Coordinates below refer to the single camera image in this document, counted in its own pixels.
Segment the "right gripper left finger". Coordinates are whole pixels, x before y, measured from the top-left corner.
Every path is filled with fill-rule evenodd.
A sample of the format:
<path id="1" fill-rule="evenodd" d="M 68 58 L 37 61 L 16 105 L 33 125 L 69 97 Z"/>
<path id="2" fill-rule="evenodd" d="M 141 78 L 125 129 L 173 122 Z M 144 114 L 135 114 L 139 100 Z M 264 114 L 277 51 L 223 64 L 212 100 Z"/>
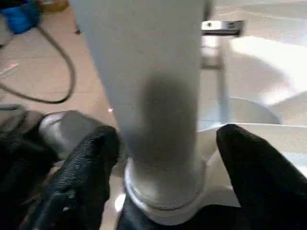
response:
<path id="1" fill-rule="evenodd" d="M 29 209 L 23 230 L 97 230 L 120 140 L 111 126 L 99 126 L 71 151 Z"/>

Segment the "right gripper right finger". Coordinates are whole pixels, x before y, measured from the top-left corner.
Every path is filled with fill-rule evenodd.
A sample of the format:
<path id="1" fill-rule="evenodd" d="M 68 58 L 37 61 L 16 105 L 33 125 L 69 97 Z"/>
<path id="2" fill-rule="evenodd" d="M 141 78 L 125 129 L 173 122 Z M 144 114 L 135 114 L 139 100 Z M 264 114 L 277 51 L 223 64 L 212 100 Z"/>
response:
<path id="1" fill-rule="evenodd" d="M 216 131 L 216 144 L 251 229 L 307 228 L 307 179 L 276 148 L 235 124 Z"/>

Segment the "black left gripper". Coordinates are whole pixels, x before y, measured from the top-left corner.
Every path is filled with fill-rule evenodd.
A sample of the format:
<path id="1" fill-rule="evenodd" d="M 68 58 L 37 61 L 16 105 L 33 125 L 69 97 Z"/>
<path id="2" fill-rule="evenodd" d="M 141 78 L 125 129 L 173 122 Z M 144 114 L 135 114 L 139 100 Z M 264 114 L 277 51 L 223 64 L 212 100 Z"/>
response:
<path id="1" fill-rule="evenodd" d="M 201 45 L 203 56 L 201 60 L 201 69 L 224 69 L 225 46 L 222 45 L 224 37 L 240 37 L 243 33 L 245 22 L 236 21 L 217 21 L 212 20 L 214 3 L 212 0 L 205 1 L 203 11 L 203 21 L 201 25 L 202 37 L 217 38 L 217 45 L 210 47 L 203 43 Z"/>

